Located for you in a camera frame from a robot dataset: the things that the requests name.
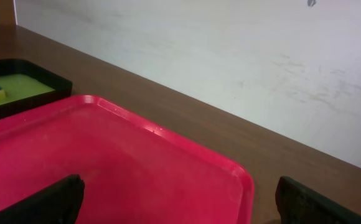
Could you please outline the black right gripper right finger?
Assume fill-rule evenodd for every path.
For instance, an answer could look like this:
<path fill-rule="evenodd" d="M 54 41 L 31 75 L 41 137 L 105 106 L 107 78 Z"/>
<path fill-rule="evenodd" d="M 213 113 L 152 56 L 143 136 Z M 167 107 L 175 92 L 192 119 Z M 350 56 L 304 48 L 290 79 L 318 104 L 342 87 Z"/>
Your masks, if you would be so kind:
<path fill-rule="evenodd" d="M 361 216 L 296 180 L 279 179 L 275 201 L 282 224 L 361 224 Z"/>

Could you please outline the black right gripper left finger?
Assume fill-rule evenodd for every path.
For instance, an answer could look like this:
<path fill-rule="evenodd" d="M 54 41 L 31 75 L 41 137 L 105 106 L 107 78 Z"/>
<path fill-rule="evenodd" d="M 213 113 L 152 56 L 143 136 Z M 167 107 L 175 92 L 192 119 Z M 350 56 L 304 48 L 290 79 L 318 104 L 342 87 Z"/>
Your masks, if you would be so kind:
<path fill-rule="evenodd" d="M 85 183 L 78 174 L 36 192 L 0 211 L 0 224 L 74 224 L 78 218 Z"/>

